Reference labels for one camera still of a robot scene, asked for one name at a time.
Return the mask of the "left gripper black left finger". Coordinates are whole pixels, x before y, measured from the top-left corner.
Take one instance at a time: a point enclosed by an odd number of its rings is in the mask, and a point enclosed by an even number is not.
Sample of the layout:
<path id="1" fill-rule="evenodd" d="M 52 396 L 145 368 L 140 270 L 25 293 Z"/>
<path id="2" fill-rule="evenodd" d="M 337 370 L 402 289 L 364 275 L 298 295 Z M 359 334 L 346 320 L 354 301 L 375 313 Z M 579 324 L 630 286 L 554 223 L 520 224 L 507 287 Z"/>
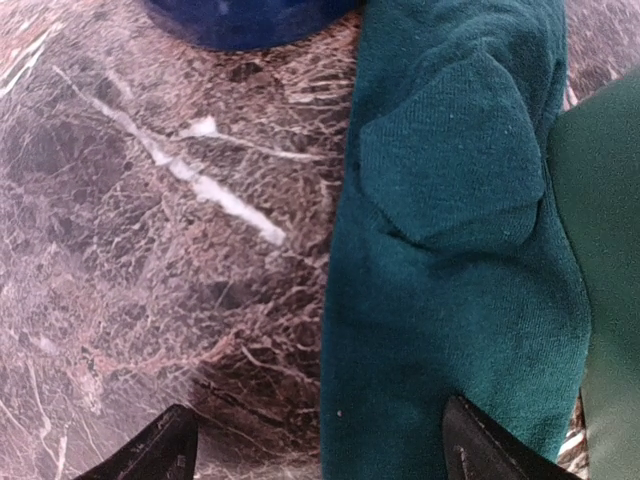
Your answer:
<path id="1" fill-rule="evenodd" d="M 77 480 L 192 480 L 198 449 L 195 412 L 174 404 Z"/>

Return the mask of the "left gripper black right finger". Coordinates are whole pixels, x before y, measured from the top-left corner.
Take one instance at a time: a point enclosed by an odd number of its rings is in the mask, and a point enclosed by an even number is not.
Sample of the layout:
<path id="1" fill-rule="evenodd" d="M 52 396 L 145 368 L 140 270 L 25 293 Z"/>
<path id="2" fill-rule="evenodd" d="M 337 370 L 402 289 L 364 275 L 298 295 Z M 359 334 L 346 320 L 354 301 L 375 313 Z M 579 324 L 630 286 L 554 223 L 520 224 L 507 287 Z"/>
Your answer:
<path id="1" fill-rule="evenodd" d="M 449 480 L 579 480 L 463 396 L 447 401 L 443 445 Z"/>

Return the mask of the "dark green sock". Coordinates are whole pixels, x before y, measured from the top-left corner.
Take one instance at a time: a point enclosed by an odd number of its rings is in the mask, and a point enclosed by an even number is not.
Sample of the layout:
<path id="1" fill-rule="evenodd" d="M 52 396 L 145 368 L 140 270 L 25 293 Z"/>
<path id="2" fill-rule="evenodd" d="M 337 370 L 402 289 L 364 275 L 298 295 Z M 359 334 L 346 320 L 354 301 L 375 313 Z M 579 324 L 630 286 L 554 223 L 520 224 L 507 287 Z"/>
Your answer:
<path id="1" fill-rule="evenodd" d="M 547 167 L 561 1 L 371 1 L 330 252 L 326 479 L 442 479 L 461 394 L 555 459 L 590 311 Z"/>

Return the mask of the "green compartment tray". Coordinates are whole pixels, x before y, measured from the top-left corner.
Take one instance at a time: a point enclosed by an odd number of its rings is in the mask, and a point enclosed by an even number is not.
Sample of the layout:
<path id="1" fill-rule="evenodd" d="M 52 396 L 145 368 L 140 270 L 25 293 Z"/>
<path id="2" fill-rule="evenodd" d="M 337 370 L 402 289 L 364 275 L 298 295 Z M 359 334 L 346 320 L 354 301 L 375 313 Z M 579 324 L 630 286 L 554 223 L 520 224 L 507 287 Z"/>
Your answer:
<path id="1" fill-rule="evenodd" d="M 581 387 L 593 479 L 639 476 L 639 73 L 563 113 L 549 139 L 558 210 L 592 332 Z"/>

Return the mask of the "dark blue mug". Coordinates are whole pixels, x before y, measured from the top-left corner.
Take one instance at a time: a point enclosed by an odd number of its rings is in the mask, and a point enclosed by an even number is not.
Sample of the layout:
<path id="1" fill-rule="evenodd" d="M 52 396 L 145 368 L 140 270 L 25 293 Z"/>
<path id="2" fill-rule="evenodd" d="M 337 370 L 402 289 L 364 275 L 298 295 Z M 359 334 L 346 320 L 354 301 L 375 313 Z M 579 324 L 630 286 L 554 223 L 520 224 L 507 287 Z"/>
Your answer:
<path id="1" fill-rule="evenodd" d="M 170 35 L 225 52 L 304 40 L 361 7 L 356 0 L 149 0 L 149 18 Z"/>

